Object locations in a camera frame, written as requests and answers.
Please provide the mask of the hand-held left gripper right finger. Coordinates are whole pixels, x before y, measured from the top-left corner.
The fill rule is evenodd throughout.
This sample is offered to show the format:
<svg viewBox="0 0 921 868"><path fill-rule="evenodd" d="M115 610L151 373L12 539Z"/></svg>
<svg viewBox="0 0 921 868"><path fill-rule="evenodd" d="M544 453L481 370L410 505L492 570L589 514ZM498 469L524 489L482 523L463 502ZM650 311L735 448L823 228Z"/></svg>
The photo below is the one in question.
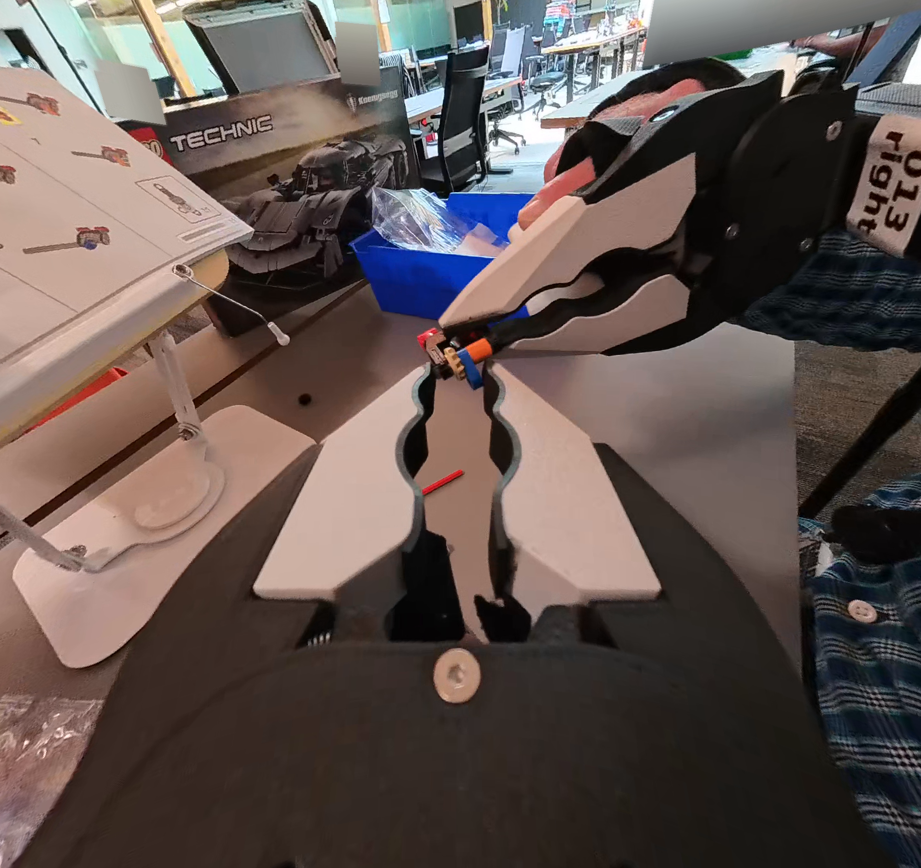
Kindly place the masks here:
<svg viewBox="0 0 921 868"><path fill-rule="evenodd" d="M520 605L651 601L661 583L590 437L507 369L485 369L490 576Z"/></svg>

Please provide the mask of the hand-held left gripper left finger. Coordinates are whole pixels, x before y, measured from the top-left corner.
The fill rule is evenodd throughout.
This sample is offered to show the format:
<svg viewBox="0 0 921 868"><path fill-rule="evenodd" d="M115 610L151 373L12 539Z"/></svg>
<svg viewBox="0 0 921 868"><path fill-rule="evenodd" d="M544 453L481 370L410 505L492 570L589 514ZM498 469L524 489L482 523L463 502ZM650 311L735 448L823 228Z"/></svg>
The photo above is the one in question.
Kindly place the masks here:
<svg viewBox="0 0 921 868"><path fill-rule="evenodd" d="M252 589L266 600L396 604L425 525L436 377L413 369L322 443Z"/></svg>

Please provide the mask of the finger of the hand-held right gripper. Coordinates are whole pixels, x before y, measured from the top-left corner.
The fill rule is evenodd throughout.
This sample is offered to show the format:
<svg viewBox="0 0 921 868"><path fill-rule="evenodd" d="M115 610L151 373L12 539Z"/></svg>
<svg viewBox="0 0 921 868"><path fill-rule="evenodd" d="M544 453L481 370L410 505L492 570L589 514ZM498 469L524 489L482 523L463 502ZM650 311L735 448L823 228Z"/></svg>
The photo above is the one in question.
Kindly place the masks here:
<svg viewBox="0 0 921 868"><path fill-rule="evenodd" d="M602 255L664 244L696 193L697 157L689 153L599 202L556 200L460 291L440 326L510 314L536 293L570 284Z"/></svg>
<svg viewBox="0 0 921 868"><path fill-rule="evenodd" d="M536 298L526 317L493 327L493 355L604 353L685 319L690 289L653 271L610 284L581 279Z"/></svg>

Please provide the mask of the small toy gear subassembly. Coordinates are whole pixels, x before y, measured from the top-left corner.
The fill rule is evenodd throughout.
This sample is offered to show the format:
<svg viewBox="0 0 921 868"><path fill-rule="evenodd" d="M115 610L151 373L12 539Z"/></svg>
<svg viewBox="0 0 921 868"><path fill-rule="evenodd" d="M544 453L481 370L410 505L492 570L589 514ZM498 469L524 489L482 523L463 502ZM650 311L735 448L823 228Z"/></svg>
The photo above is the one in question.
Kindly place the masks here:
<svg viewBox="0 0 921 868"><path fill-rule="evenodd" d="M417 341L436 378L465 381L473 390L483 388L481 365L493 356L489 340L478 338L461 346L449 341L442 330L431 328L419 334Z"/></svg>

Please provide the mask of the person's right forearm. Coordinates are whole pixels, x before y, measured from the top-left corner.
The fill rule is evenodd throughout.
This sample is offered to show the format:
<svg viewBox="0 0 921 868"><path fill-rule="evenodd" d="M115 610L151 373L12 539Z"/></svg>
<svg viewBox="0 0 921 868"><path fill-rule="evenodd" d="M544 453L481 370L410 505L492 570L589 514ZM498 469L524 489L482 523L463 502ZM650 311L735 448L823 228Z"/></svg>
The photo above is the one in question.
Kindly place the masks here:
<svg viewBox="0 0 921 868"><path fill-rule="evenodd" d="M919 354L920 264L829 233L791 280L731 323L793 342Z"/></svg>

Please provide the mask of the dark printed toy set box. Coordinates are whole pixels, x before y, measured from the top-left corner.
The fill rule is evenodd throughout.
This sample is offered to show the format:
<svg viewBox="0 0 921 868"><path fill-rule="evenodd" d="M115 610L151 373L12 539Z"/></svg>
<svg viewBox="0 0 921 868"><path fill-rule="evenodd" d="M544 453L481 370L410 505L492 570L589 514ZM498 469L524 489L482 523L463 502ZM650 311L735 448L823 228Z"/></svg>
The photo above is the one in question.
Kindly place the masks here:
<svg viewBox="0 0 921 868"><path fill-rule="evenodd" d="M118 121L252 230L203 305L225 336L257 327L246 307L278 319L361 280L351 243L372 229L372 189L420 188L403 70L379 72L371 86L327 76L177 105L164 125Z"/></svg>

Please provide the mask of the person's right hand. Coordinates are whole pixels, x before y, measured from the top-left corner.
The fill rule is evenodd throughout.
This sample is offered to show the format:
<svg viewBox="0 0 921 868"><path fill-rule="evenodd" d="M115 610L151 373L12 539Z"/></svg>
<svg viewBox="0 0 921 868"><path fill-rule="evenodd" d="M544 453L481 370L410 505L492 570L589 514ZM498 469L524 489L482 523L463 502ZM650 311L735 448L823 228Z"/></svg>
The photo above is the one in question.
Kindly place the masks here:
<svg viewBox="0 0 921 868"><path fill-rule="evenodd" d="M664 106L676 103L689 94L705 90L706 87L699 80L683 79L666 90L637 94L622 103L611 105L596 114L593 120L607 122L623 117L638 117L645 122ZM560 147L547 161L544 168L544 186L520 211L518 225L522 230L529 228L558 199L573 193L595 179L594 165L590 157L563 170L559 165L562 154L563 148Z"/></svg>

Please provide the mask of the white book stand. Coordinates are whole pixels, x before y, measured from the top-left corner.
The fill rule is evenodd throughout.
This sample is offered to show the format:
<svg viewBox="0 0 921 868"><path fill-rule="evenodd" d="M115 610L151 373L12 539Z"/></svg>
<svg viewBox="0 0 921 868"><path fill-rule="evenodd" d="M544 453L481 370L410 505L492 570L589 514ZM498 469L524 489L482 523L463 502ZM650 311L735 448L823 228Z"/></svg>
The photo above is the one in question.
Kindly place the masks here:
<svg viewBox="0 0 921 868"><path fill-rule="evenodd" d="M245 406L201 420L166 327L186 307L192 268L132 283L58 327L2 303L2 443L149 342L177 439L41 535L2 507L2 529L25 546L14 585L65 667L118 652L204 546L314 442Z"/></svg>

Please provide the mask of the blue plastic bin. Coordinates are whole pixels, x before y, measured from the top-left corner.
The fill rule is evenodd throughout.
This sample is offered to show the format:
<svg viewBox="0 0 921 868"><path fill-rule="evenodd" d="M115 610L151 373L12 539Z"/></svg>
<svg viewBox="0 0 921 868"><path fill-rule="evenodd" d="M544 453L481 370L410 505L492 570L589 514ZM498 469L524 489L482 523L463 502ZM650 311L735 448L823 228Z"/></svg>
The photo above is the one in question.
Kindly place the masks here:
<svg viewBox="0 0 921 868"><path fill-rule="evenodd" d="M509 231L530 198L527 193L453 193L444 201L451 211L509 241ZM500 254L486 258L405 250L385 241L373 227L350 247L381 310L428 319L439 318Z"/></svg>

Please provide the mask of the black office chair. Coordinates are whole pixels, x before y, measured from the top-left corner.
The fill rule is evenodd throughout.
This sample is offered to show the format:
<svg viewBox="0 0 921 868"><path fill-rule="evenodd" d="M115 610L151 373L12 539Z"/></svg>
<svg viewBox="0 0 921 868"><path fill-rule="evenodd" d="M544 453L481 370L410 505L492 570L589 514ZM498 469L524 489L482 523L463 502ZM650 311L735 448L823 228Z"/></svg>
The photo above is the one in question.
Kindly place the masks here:
<svg viewBox="0 0 921 868"><path fill-rule="evenodd" d="M519 155L526 145L524 136L509 133L502 128L502 121L523 108L523 68L527 51L532 47L532 27L525 24L513 29L507 28L497 33L491 47L490 69L487 79L508 80L513 82L491 95L485 104L487 121L487 142L498 148L501 141L510 144L515 155Z"/></svg>
<svg viewBox="0 0 921 868"><path fill-rule="evenodd" d="M449 54L437 127L437 157L420 164L422 187L440 198L482 183L488 173L481 107L489 68L488 44Z"/></svg>

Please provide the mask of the wooden office desk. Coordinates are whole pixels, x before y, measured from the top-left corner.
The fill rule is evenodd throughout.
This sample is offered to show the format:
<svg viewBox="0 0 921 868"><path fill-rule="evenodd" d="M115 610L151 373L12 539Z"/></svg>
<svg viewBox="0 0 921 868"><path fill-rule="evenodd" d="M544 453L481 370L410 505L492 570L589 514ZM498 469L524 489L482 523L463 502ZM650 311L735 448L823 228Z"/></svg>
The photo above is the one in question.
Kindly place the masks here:
<svg viewBox="0 0 921 868"><path fill-rule="evenodd" d="M596 31L586 31L581 34L566 36L554 43L552 46L542 47L542 56L551 56L559 54L579 54L593 53L599 51L608 45L621 45L629 37L644 36L648 29L643 26L628 27L615 33L599 35Z"/></svg>
<svg viewBox="0 0 921 868"><path fill-rule="evenodd" d="M489 111L504 103L511 102L512 89L519 86L519 78L488 79L484 84L481 111ZM407 122L411 128L418 128L423 122L429 123L439 118L444 104L443 88L425 92L404 101Z"/></svg>

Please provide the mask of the red plastic tray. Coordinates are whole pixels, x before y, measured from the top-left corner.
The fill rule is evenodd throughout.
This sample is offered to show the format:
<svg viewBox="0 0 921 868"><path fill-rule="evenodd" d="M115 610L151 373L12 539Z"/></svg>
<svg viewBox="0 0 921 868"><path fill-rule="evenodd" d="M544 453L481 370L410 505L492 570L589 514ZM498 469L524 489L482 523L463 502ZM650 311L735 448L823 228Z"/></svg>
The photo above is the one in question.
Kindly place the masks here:
<svg viewBox="0 0 921 868"><path fill-rule="evenodd" d="M105 373L100 375L98 378L93 380L91 383L88 383L82 389L78 390L73 396L69 399L63 401L58 405L53 411L43 417L41 420L35 422L26 429L26 433L39 428L41 425L47 423L51 419L71 410L76 405L81 402L91 398L93 395L98 394L101 390L110 385L118 382L122 378L125 378L128 375L126 370L123 370L121 367L111 367Z"/></svg>

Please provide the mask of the person's blue plaid shirt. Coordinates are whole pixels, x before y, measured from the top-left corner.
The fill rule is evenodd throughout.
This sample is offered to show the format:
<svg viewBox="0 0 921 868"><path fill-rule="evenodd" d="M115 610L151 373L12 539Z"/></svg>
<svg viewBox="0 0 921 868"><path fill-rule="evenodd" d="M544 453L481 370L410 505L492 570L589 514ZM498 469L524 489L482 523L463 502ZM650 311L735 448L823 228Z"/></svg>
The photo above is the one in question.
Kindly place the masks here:
<svg viewBox="0 0 921 868"><path fill-rule="evenodd" d="M812 692L835 765L898 866L920 865L919 474L798 521Z"/></svg>

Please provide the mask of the grey equipment case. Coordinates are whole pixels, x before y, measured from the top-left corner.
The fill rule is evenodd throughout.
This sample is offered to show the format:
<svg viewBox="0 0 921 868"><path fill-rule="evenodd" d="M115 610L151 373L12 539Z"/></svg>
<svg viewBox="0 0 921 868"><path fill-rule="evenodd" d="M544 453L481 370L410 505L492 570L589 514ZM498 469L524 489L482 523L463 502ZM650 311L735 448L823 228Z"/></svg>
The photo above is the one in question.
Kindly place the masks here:
<svg viewBox="0 0 921 868"><path fill-rule="evenodd" d="M310 0L203 0L182 19L228 94L339 76L335 43Z"/></svg>

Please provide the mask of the white instruction booklet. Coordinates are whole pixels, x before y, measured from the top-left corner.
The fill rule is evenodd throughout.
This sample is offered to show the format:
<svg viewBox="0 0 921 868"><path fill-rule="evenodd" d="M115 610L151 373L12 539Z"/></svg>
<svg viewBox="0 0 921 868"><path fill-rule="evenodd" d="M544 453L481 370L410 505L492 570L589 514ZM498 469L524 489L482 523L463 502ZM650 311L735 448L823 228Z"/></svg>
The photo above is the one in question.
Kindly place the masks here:
<svg viewBox="0 0 921 868"><path fill-rule="evenodd" d="M252 229L50 75L2 68L2 359L88 317L116 325Z"/></svg>

